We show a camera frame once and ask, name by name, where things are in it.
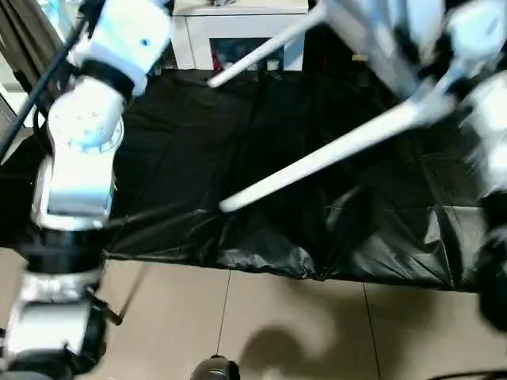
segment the white stick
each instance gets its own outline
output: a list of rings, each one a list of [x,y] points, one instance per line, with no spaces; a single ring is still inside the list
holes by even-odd
[[[236,211],[320,169],[412,128],[418,117],[417,104],[405,101],[305,158],[223,200],[219,205],[220,209],[224,212]]]
[[[221,86],[254,63],[259,62],[261,59],[283,47],[288,41],[297,37],[299,34],[306,32],[308,29],[311,29],[318,24],[321,24],[325,20],[325,6],[323,4],[319,6],[318,4],[298,24],[287,27],[273,38],[264,42],[261,46],[237,61],[234,65],[211,78],[208,81],[208,85],[212,88]]]

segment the beige floor tile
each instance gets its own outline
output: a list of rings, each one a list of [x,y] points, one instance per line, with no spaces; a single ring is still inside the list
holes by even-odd
[[[481,320],[474,294],[366,289],[382,380],[507,367],[507,339]]]
[[[109,263],[101,290],[124,323],[109,329],[108,352],[87,379],[187,379],[216,353],[229,272],[170,264]]]
[[[17,296],[20,274],[25,260],[10,249],[0,249],[0,327],[9,321],[10,307]]]
[[[373,380],[362,284],[233,272],[219,353],[242,380]]]

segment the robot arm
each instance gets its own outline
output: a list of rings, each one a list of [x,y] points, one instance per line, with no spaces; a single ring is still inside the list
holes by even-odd
[[[6,331],[11,377],[73,378],[103,354],[107,308],[93,293],[101,280],[112,164],[125,106],[144,92],[148,71],[170,42],[163,3],[103,2],[93,34],[83,35],[69,56],[78,75],[49,110],[52,155],[36,181],[32,241],[22,249],[28,264]]]

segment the black object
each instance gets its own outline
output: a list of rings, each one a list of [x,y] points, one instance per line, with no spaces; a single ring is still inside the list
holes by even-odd
[[[21,372],[42,374],[51,380],[72,380],[71,355],[68,351],[20,355],[17,361],[11,363],[8,373],[13,378],[16,378],[16,372]]]
[[[190,380],[240,380],[239,367],[223,356],[214,355],[199,363]]]
[[[103,231],[58,231],[29,224],[18,251],[35,273],[71,274],[101,266]]]
[[[494,193],[483,201],[488,227],[487,243],[478,263],[482,315],[496,329],[507,332],[507,194]]]
[[[124,117],[107,257],[477,291],[484,219],[459,119],[409,131],[224,215],[218,202],[370,120],[395,100],[353,66],[333,76],[166,71]],[[34,138],[0,168],[0,244],[24,241]]]
[[[132,97],[134,82],[127,75],[107,63],[87,59],[82,64],[80,74],[104,82],[121,93],[126,101],[129,101]]]

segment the black plastic sheet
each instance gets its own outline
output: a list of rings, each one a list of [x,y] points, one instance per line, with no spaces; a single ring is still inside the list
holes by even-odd
[[[474,291],[483,233],[459,118],[410,131],[233,214],[218,202],[370,120],[394,101],[376,82],[167,71],[124,117],[108,256],[292,278]],[[28,221],[42,150],[25,141],[0,170],[0,241]]]

